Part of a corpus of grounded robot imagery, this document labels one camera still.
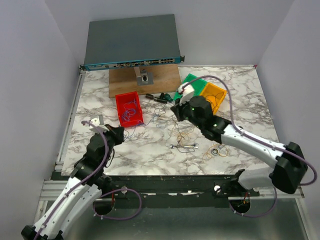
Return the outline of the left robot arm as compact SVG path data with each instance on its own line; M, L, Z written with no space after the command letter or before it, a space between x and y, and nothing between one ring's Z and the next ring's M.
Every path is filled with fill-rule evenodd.
M71 225L97 197L107 197L111 185L104 167L114 146L124 142L124 127L99 126L86 146L86 153L74 165L63 191L34 225L21 231L25 240L62 240Z

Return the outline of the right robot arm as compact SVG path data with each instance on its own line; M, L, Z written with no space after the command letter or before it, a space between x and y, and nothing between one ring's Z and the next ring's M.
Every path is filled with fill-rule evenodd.
M241 196L247 190L263 187L294 194L301 184L308 166L298 144L277 143L234 126L230 120L213 114L211 104L203 96L194 96L185 103L177 100L170 109L179 122L189 121L206 139L237 148L267 165L239 170L230 183L234 195Z

